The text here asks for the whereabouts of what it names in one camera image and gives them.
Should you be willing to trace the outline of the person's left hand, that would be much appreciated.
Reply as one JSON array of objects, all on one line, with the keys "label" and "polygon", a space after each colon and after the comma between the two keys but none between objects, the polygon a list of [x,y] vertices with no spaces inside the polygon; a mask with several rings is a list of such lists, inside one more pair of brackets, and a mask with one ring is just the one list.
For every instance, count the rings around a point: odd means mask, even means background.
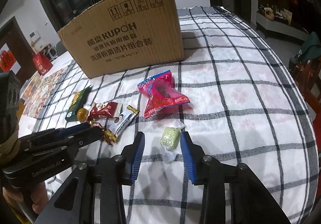
[{"label": "person's left hand", "polygon": [[2,188],[3,196],[10,206],[18,213],[22,213],[19,202],[23,202],[25,198],[32,201],[32,209],[36,214],[40,214],[48,203],[47,190],[45,182],[41,182],[28,189],[26,194],[8,186]]}]

